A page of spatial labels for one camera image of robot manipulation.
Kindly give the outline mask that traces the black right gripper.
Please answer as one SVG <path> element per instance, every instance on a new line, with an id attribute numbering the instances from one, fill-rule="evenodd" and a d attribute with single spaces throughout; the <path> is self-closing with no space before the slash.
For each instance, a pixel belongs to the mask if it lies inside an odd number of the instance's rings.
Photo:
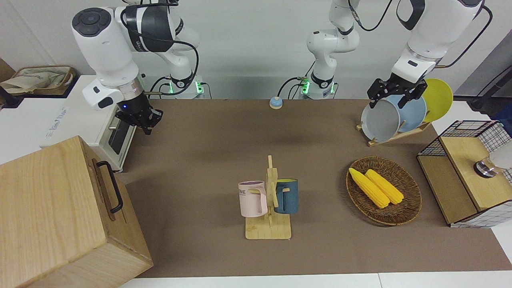
<path id="1" fill-rule="evenodd" d="M 128 125 L 141 128 L 145 135 L 151 135 L 154 128 L 163 117 L 163 111 L 153 109 L 148 97 L 140 94 L 131 100 L 125 100 L 117 104 L 119 111 L 115 116 Z"/>

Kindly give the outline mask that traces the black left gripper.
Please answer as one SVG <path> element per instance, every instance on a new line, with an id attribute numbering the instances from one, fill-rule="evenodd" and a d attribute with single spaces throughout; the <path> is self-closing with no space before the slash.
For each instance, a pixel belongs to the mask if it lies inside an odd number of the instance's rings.
<path id="1" fill-rule="evenodd" d="M 380 78 L 374 80 L 366 93 L 370 100 L 370 109 L 373 109 L 379 100 L 390 95 L 404 95 L 398 102 L 399 109 L 402 109 L 408 102 L 418 100 L 427 87 L 426 80 L 410 82 L 396 74 L 391 74 L 387 81 Z"/>

